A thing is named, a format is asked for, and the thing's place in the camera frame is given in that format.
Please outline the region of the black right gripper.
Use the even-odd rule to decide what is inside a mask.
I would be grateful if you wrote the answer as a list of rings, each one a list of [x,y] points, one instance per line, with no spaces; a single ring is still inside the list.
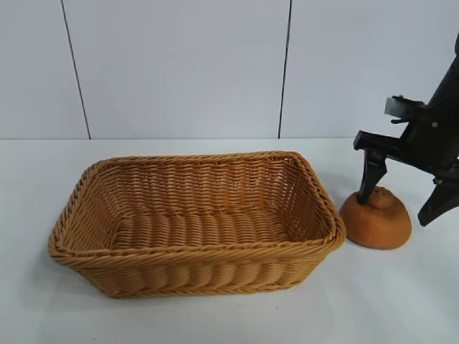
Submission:
[[[458,104],[444,102],[422,110],[399,138],[359,131],[354,148],[364,151],[357,201],[367,204],[387,173],[386,158],[413,166],[435,178],[435,188],[417,218],[427,226],[458,207]]]

